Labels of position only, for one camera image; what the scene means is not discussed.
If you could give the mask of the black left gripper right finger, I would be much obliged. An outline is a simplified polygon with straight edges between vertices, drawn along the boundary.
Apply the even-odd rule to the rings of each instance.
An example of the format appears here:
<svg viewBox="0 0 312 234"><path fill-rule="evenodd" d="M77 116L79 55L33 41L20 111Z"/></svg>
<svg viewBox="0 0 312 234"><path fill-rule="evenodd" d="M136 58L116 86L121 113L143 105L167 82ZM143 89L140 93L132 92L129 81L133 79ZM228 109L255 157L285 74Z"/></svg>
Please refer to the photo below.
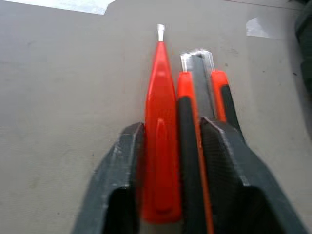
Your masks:
<svg viewBox="0 0 312 234"><path fill-rule="evenodd" d="M305 234L267 165L231 125L202 117L213 223L218 234Z"/></svg>

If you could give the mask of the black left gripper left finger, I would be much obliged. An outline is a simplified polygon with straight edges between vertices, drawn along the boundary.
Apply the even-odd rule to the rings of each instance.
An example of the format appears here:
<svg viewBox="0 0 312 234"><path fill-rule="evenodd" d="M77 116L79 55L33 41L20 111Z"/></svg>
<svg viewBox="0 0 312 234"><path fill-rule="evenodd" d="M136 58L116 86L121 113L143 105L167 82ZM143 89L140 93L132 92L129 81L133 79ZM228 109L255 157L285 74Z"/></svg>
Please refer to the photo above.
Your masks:
<svg viewBox="0 0 312 234"><path fill-rule="evenodd" d="M143 153L143 123L125 127L90 180L72 229L74 234L139 233L137 191Z"/></svg>

